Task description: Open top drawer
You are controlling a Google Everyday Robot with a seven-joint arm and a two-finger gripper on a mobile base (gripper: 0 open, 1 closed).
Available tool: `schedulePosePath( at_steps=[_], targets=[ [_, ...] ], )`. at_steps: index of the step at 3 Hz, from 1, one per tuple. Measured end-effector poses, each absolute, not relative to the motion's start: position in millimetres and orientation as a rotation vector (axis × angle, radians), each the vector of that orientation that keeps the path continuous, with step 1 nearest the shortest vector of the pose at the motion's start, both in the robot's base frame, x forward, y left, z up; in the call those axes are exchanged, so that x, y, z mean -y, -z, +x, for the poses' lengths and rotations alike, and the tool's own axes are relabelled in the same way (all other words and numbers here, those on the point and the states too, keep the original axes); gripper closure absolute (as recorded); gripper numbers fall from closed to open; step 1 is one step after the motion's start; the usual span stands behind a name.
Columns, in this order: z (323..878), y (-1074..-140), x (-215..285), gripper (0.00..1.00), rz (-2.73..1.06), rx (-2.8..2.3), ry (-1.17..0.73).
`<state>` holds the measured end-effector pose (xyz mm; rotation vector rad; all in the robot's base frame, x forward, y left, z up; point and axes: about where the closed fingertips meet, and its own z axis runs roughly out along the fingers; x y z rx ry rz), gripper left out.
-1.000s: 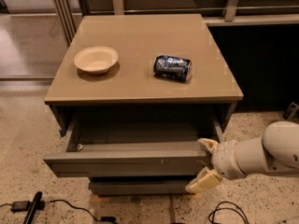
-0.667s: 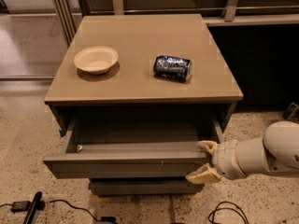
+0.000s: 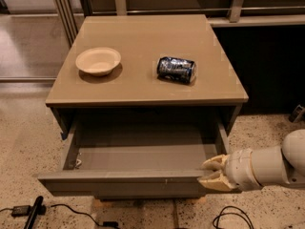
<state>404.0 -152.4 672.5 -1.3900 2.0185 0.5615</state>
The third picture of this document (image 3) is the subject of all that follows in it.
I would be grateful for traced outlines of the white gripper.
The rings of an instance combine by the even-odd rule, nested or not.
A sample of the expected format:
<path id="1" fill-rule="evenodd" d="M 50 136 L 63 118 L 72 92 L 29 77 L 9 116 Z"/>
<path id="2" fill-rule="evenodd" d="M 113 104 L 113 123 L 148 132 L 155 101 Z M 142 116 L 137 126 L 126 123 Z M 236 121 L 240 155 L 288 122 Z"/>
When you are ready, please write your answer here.
<path id="1" fill-rule="evenodd" d="M 205 188 L 220 192 L 259 190 L 252 167 L 252 150 L 244 149 L 230 155 L 214 156 L 201 165 L 203 170 L 216 171 L 207 177 L 199 177 L 198 182 Z"/>

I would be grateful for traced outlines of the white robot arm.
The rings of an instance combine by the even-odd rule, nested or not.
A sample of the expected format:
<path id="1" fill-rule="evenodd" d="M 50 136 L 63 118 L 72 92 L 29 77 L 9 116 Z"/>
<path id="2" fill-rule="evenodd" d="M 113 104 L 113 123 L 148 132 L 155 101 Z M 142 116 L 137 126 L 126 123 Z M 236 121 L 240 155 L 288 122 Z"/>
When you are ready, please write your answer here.
<path id="1" fill-rule="evenodd" d="M 210 170 L 198 182 L 220 192 L 253 191 L 279 185 L 305 188 L 305 130 L 287 134 L 280 145 L 253 150 L 243 149 L 207 159 L 202 170 Z"/>

